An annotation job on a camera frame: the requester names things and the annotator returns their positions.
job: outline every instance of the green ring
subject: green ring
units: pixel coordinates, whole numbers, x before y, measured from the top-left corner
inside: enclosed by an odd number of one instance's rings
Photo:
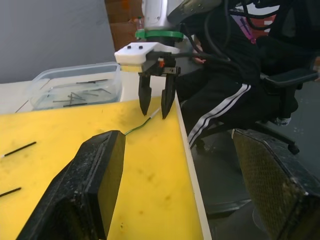
[[[184,35],[182,32],[179,31],[161,31],[161,30],[151,30],[151,31],[144,31],[138,30],[135,32],[136,38],[147,39],[150,37],[171,37],[171,38],[178,38],[183,39]]]

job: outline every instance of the gray wall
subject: gray wall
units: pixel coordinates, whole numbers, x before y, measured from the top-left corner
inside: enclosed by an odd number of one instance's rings
[[[0,83],[114,61],[104,0],[0,0]]]

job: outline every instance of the wire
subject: wire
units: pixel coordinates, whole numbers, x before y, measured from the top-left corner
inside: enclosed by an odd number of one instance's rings
[[[128,134],[143,128],[159,112],[159,110],[160,110],[160,107],[154,113],[152,113],[151,116],[142,125],[137,126],[134,129],[127,131],[124,135],[127,136]]]
[[[225,21],[226,21],[226,36],[225,41],[223,44],[223,48],[225,49],[229,43],[230,35],[231,35],[231,23],[230,23],[230,16],[229,16],[229,0],[224,0],[224,15],[225,15]]]
[[[184,33],[185,36],[188,38],[189,42],[191,43],[191,46],[193,47],[194,50],[196,50],[197,53],[202,53],[202,51],[198,48],[197,44],[195,43],[195,41],[192,39],[191,34],[188,30],[188,27],[185,23],[181,24],[184,27]]]
[[[216,44],[212,41],[211,37],[210,37],[210,33],[209,33],[209,20],[212,16],[212,14],[214,13],[214,11],[211,11],[205,18],[205,22],[204,22],[204,33],[205,33],[205,37],[211,47],[211,49],[213,50],[213,52],[215,52],[220,58],[222,59],[226,59],[230,61],[230,58],[227,57],[225,54],[223,54],[220,49],[216,46]]]
[[[195,52],[181,52],[181,53],[176,53],[171,55],[173,58],[201,58],[201,59],[206,59],[206,60],[211,60],[211,61],[216,61],[216,62],[222,62],[222,63],[230,63],[230,60],[219,58],[213,55],[210,55],[208,53],[195,53]]]

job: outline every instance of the clear plastic tray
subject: clear plastic tray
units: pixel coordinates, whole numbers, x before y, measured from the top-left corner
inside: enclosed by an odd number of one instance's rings
[[[119,102],[120,66],[107,62],[47,70],[27,91],[33,110]]]

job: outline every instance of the metal pin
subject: metal pin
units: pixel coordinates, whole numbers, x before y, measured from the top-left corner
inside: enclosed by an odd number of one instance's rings
[[[11,155],[11,154],[14,154],[14,153],[16,153],[16,152],[18,152],[18,151],[20,151],[20,150],[22,150],[22,149],[25,149],[25,148],[27,148],[27,147],[30,147],[30,146],[32,146],[33,144],[36,144],[36,143],[37,143],[36,141],[34,141],[34,142],[32,142],[32,143],[29,143],[28,145],[22,146],[22,147],[20,147],[20,148],[18,148],[18,149],[16,149],[16,150],[13,150],[13,151],[11,151],[11,152],[9,152],[9,153],[6,153],[5,155],[2,155],[1,158],[4,158],[4,157],[9,156],[9,155]]]
[[[87,102],[84,103],[77,103],[77,104],[70,104],[70,105],[63,105],[64,108],[66,107],[73,107],[73,106],[81,106],[81,105],[87,105]]]
[[[98,94],[92,94],[92,93],[86,93],[86,92],[84,92],[83,94],[85,94],[85,95],[91,95],[91,96],[96,96],[96,97],[99,96]]]
[[[78,94],[76,94],[76,93],[74,93],[74,92],[71,92],[71,94],[73,94],[73,95],[77,96],[78,98],[82,99],[81,96],[79,96]]]
[[[52,101],[53,103],[64,103],[64,102],[70,102],[70,100],[59,100],[59,101]]]
[[[5,193],[1,193],[1,194],[0,194],[0,198],[6,196],[6,195],[8,195],[8,194],[12,194],[12,193],[14,193],[14,192],[16,192],[16,191],[19,191],[19,190],[21,190],[21,187],[17,187],[17,188],[15,188],[15,189],[13,189],[13,190],[7,191],[7,192],[5,192]]]
[[[82,82],[76,82],[76,84],[95,84],[96,82],[103,82],[108,81],[109,79],[102,79],[102,80],[93,80],[93,81],[82,81]]]
[[[70,99],[78,99],[78,100],[81,100],[81,101],[85,101],[85,99],[83,99],[83,98],[75,97],[75,96],[72,96],[72,95],[68,95],[68,98],[70,98]]]
[[[103,88],[98,88],[98,89],[91,90],[91,91],[105,91],[105,92],[107,92],[108,94],[112,94],[111,92],[109,92],[109,91],[107,91],[107,90],[105,90],[105,89],[103,89]]]

